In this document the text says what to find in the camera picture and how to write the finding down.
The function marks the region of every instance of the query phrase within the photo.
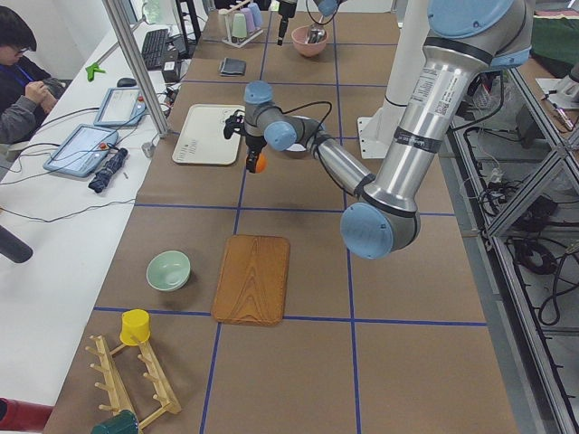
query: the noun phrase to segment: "keyboard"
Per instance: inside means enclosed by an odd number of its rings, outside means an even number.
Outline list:
[[[159,29],[145,35],[141,55],[148,70],[160,70],[163,67],[163,55],[169,40],[169,31]]]

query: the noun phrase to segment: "brown cutting board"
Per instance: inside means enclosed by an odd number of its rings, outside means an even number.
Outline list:
[[[278,324],[285,307],[289,245],[281,237],[229,238],[211,310],[213,318],[225,324]]]

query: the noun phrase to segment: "pink bowl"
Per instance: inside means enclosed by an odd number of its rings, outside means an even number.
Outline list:
[[[307,43],[309,26],[304,25],[303,27],[298,27],[296,30],[291,32],[291,40],[293,41],[293,46],[298,50],[298,53],[304,57],[314,57],[324,51],[327,45],[327,32],[324,35],[324,39],[316,43]]]

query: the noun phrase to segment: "white desk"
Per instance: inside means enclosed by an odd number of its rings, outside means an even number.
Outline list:
[[[138,45],[147,31],[159,27],[141,24],[135,31]],[[110,32],[87,65],[115,41]],[[93,82],[87,81],[85,70],[79,72],[47,120],[99,106],[108,88],[115,87],[119,78],[132,76],[120,49],[100,66],[106,73],[96,74]],[[161,72],[150,75],[156,91],[164,90]],[[84,112],[51,123],[31,144],[61,143],[78,124],[92,124],[95,115],[96,111]],[[131,131],[124,128],[119,133],[124,137]],[[101,194],[88,188],[92,175],[86,179],[42,175],[7,184],[45,172],[47,156],[22,157],[22,172],[8,173],[0,183],[0,206],[50,220],[89,206],[133,199],[149,164],[140,147],[156,133],[150,116],[145,116],[122,142],[128,158]],[[24,154],[53,150],[54,146],[35,146]],[[56,402],[131,210],[132,204],[112,205],[53,223],[0,212],[0,224],[34,250],[23,264],[0,256],[0,396],[48,405]]]

